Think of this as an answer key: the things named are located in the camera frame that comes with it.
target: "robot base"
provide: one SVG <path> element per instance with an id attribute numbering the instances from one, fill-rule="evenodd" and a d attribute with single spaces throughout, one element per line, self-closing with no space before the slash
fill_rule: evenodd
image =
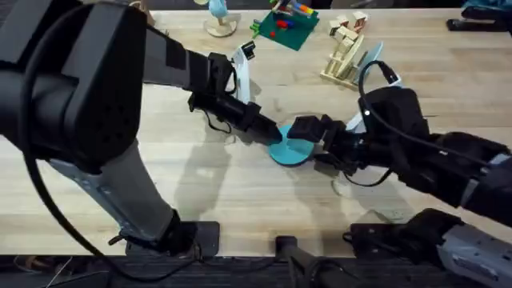
<path id="1" fill-rule="evenodd" d="M 194 240 L 201 247 L 203 257 L 217 255 L 219 248 L 220 225 L 218 222 L 181 222 L 182 228 L 195 234 Z M 155 251 L 148 250 L 128 242 L 125 250 L 126 256 L 149 256 L 155 255 Z"/>

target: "blue plate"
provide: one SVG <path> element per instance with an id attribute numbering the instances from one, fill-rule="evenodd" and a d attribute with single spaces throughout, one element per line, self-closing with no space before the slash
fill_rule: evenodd
<path id="1" fill-rule="evenodd" d="M 314 144 L 302 139 L 288 139 L 291 125 L 279 128 L 282 134 L 280 143 L 269 146 L 269 154 L 277 163 L 285 166 L 302 164 L 313 153 Z"/>

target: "small white base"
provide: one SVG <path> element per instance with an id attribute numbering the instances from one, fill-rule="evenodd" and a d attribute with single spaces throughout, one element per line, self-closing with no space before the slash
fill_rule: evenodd
<path id="1" fill-rule="evenodd" d="M 208 19 L 204 22 L 204 28 L 208 34 L 214 37 L 228 37 L 237 29 L 237 22 L 234 20 L 224 20 L 222 25 L 217 18 Z"/>

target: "gray arm segment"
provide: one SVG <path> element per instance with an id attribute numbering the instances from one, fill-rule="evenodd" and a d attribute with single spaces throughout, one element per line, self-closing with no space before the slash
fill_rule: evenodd
<path id="1" fill-rule="evenodd" d="M 454 226 L 442 237 L 438 253 L 445 268 L 489 287 L 512 287 L 511 244 L 467 224 Z"/>
<path id="2" fill-rule="evenodd" d="M 142 163 L 137 141 L 105 164 L 100 174 L 82 172 L 61 160 L 52 159 L 50 164 L 83 188 L 115 219 L 125 234 L 157 241 L 174 216 Z"/>

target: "floor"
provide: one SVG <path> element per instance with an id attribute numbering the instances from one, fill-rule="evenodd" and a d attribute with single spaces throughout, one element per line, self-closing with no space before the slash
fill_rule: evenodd
<path id="1" fill-rule="evenodd" d="M 3 23 L 15 2 L 16 0 L 0 0 L 0 23 Z M 149 0 L 149 2 L 150 7 L 155 10 L 185 10 L 201 8 L 191 0 Z M 333 7 L 348 8 L 356 2 L 360 1 L 333 0 Z M 266 9 L 268 7 L 266 0 L 229 0 L 228 3 L 231 9 Z M 372 3 L 374 6 L 389 6 L 389 4 L 395 6 L 406 5 L 406 2 L 403 0 L 383 0 Z M 0 263 L 2 263 L 2 259 L 7 259 L 6 262 L 9 263 L 9 259 L 12 259 L 12 257 L 7 258 L 7 256 L 2 256 L 0 257 Z M 183 262 L 183 260 L 172 258 L 116 257 L 114 260 L 128 272 L 140 275 L 162 274 Z M 244 267 L 250 267 L 253 261 L 261 260 L 251 258 L 216 258 L 215 261 L 215 264 L 224 267 L 229 266 L 234 267 L 233 269 L 243 269 Z M 413 266 L 400 260 L 363 262 L 355 259 L 341 259 L 339 261 L 341 261 L 348 271 L 356 274 L 361 279 L 366 279 L 373 284 L 378 284 L 379 287 L 481 287 L 479 284 L 457 277 L 450 273 L 440 271 L 439 269 L 429 265 Z M 98 271 L 104 270 L 105 267 L 101 263 L 95 263 L 91 265 L 90 269 Z M 184 270 L 183 272 L 180 272 L 159 284 L 140 285 L 133 282 L 123 281 L 120 278 L 114 278 L 113 287 L 290 287 L 288 273 L 288 268 L 285 263 L 278 263 L 267 270 L 253 274 L 237 274 L 217 268 L 212 269 L 211 267 L 194 264 L 187 270 Z M 12 266 L 0 266 L 0 282 L 2 283 L 2 287 L 5 288 L 44 287 L 52 277 L 52 274 L 31 274 L 27 272 L 20 272 L 17 269 L 13 269 Z M 67 277 L 60 277 L 57 279 L 57 282 L 66 279 Z"/>

